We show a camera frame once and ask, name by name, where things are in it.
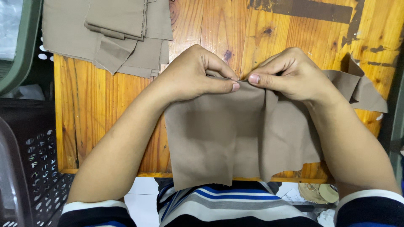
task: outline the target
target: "fingernail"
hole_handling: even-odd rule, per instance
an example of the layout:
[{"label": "fingernail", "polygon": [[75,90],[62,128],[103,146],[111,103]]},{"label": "fingernail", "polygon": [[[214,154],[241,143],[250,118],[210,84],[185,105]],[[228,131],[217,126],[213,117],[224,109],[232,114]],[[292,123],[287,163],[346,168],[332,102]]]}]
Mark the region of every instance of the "fingernail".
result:
[{"label": "fingernail", "polygon": [[252,84],[258,84],[259,81],[259,75],[257,74],[252,74],[248,77],[248,81]]},{"label": "fingernail", "polygon": [[237,91],[239,88],[240,88],[240,84],[239,84],[239,83],[234,83],[234,84],[233,84],[233,89],[232,89],[231,91],[232,91],[232,92],[233,92],[233,91]]}]

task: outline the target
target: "hand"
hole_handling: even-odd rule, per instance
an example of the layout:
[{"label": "hand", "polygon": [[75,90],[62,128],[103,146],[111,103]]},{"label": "hand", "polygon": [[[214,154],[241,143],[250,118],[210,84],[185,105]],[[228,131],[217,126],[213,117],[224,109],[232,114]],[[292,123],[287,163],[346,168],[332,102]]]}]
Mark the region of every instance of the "hand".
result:
[{"label": "hand", "polygon": [[[229,80],[210,78],[206,74]],[[200,45],[182,52],[152,83],[168,102],[188,100],[205,93],[230,93],[240,88],[234,71]]]},{"label": "hand", "polygon": [[287,48],[251,71],[250,84],[282,92],[298,101],[320,101],[338,92],[320,68],[298,47]]}]

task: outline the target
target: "person's left hand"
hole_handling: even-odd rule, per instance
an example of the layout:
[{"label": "person's left hand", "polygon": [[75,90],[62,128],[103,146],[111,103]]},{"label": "person's left hand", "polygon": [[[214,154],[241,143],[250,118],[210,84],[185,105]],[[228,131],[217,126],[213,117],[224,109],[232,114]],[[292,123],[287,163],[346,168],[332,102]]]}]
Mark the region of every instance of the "person's left hand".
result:
[{"label": "person's left hand", "polygon": [[[206,75],[222,76],[220,80]],[[217,55],[200,45],[182,52],[152,82],[168,102],[188,100],[205,93],[225,94],[240,88],[234,71]]]}]

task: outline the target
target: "shirt sleeve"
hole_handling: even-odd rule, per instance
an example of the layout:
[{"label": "shirt sleeve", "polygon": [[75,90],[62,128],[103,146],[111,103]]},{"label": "shirt sleeve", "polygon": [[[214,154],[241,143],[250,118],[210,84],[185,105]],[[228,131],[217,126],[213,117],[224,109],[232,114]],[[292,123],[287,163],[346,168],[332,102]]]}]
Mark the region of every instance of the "shirt sleeve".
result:
[{"label": "shirt sleeve", "polygon": [[404,198],[392,191],[363,190],[341,199],[336,227],[404,226]]},{"label": "shirt sleeve", "polygon": [[58,227],[135,227],[125,203],[107,200],[96,203],[72,202],[63,207]]}]

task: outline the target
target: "striped shirt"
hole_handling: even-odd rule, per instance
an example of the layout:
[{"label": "striped shirt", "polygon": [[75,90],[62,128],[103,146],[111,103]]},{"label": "striped shirt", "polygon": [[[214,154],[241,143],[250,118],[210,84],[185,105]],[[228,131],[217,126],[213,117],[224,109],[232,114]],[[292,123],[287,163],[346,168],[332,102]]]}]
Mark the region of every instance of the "striped shirt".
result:
[{"label": "striped shirt", "polygon": [[[171,226],[320,226],[264,182],[234,181],[175,191],[173,184],[157,196],[161,227]],[[404,226],[404,198],[385,190],[364,190],[338,204],[336,226]],[[126,205],[115,200],[73,202],[63,208],[64,226],[136,226]]]}]

